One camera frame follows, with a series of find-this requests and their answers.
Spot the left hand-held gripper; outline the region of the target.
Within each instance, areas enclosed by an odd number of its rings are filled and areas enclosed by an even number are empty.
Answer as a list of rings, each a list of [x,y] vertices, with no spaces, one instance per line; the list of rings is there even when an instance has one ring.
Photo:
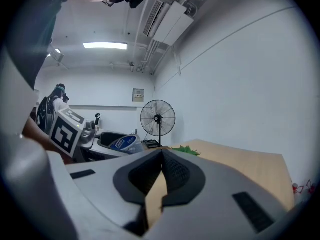
[[[50,131],[50,141],[70,158],[77,147],[92,147],[97,133],[94,121],[88,121],[70,108],[59,110]]]

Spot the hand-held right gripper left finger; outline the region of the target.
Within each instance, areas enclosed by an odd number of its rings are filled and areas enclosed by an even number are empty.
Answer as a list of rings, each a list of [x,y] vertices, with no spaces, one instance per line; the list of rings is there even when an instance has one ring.
[[[68,165],[75,184],[111,222],[136,236],[149,229],[146,197],[161,172],[162,151]]]

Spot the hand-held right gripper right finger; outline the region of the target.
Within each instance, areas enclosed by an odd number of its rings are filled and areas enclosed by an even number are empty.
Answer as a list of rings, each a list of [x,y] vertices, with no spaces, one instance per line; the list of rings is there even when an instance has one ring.
[[[274,240],[287,214],[267,190],[227,165],[177,151],[159,154],[167,183],[149,240]]]

